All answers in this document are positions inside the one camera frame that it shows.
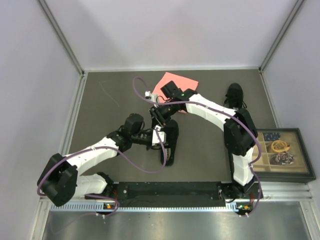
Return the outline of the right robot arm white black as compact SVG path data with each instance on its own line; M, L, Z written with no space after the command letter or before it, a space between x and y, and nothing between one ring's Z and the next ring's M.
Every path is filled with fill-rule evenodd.
M154 103L149 112L152 124L162 129L169 127L171 117L179 112L193 114L214 124L223 131L224 145L230 154L232 177L231 198L245 198L252 191L254 175L249 164L253 160L253 150L258 132L249 112L223 107L204 98L197 91L185 91L170 81L162 87L168 102L158 102L158 95L149 91L145 98Z

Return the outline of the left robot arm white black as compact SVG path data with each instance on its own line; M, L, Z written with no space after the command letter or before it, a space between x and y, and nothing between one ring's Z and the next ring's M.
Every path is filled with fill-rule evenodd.
M57 206L73 198L97 194L109 198L114 191L111 179L104 173L83 174L101 162L123 155L133 144L163 146L166 133L159 125L143 130L144 118L132 113L123 125L97 143L68 155L54 154L37 182L37 193L48 197Z

